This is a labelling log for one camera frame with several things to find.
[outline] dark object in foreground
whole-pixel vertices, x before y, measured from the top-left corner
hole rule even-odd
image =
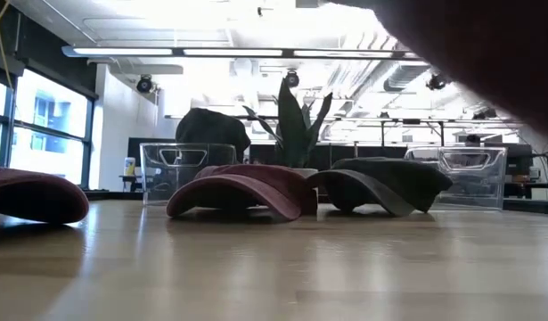
[[[548,0],[331,2],[374,10],[403,45],[548,135]]]
[[[311,187],[324,186],[342,211],[377,202],[396,216],[428,211],[436,196],[452,185],[450,178],[429,165],[381,157],[339,160],[307,182]]]
[[[64,224],[78,222],[88,210],[84,192],[64,178],[0,168],[1,214]]]
[[[317,211],[317,194],[297,172],[279,166],[231,165],[203,169],[168,201],[175,217],[194,207],[229,211],[266,205],[284,220]]]
[[[234,117],[202,108],[192,108],[176,127],[177,143],[230,144],[236,160],[243,162],[250,140],[244,125]]]

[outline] table surface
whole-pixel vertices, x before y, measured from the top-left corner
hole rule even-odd
[[[323,210],[277,225],[131,201],[64,227],[0,217],[0,320],[548,320],[548,216]]]

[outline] bottle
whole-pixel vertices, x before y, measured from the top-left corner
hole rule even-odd
[[[125,176],[135,175],[135,157],[125,158],[125,167],[123,168],[123,175]]]

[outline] white wall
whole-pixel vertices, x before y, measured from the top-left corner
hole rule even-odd
[[[175,114],[184,116],[191,108],[191,99],[180,89],[169,87],[160,90],[157,96],[157,124],[155,136],[157,138],[175,138],[176,126],[179,119],[166,119],[165,115]]]
[[[105,64],[97,67],[94,130],[90,181],[92,189],[121,191],[123,162],[129,137],[155,137],[157,106],[138,94],[131,86],[111,75]]]

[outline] maroon baseball cap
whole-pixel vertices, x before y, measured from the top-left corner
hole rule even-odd
[[[64,224],[81,220],[88,210],[84,192],[64,178],[0,168],[0,214]]]
[[[167,214],[175,217],[194,207],[245,210],[265,205],[287,220],[317,212],[317,193],[297,172],[269,165],[204,168],[171,197]]]

